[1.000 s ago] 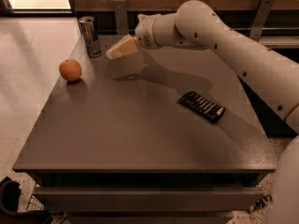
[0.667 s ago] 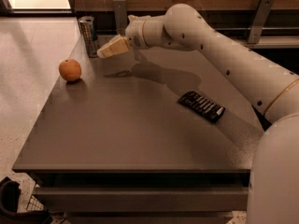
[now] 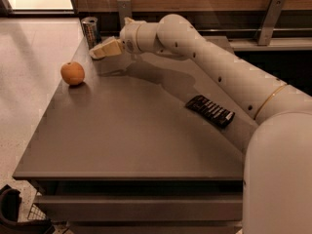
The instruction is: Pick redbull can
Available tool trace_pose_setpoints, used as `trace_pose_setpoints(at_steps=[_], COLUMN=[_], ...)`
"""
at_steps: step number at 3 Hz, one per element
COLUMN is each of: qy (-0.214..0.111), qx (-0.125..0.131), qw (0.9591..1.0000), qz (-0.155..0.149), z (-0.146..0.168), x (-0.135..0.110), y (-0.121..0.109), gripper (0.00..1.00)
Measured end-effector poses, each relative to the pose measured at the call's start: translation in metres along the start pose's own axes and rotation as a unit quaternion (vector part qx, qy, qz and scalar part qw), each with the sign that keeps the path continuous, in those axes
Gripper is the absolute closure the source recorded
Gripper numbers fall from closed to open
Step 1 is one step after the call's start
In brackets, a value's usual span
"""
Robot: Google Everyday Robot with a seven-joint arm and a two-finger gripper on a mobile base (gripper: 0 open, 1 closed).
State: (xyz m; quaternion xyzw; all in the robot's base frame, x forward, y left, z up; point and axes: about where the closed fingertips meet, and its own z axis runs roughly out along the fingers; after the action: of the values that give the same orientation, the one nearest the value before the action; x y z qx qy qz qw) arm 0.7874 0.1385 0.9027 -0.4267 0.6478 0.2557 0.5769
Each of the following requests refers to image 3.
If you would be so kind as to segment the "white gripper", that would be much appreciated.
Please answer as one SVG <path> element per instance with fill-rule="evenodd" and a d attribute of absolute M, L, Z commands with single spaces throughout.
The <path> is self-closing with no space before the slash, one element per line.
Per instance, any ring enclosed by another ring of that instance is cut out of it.
<path fill-rule="evenodd" d="M 95 45 L 89 50 L 89 55 L 93 59 L 119 56 L 123 53 L 123 47 L 131 54 L 156 53 L 160 50 L 156 22 L 136 21 L 125 17 L 124 23 L 125 26 L 120 31 L 121 41 L 109 37 Z"/>

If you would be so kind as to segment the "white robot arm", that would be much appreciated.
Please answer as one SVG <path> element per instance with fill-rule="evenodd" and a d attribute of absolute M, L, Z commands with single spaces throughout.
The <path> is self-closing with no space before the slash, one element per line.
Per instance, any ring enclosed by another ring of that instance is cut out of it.
<path fill-rule="evenodd" d="M 156 23 L 126 19 L 120 36 L 90 55 L 124 51 L 191 59 L 256 121 L 244 168 L 244 234 L 312 234 L 309 95 L 207 41 L 179 15 Z"/>

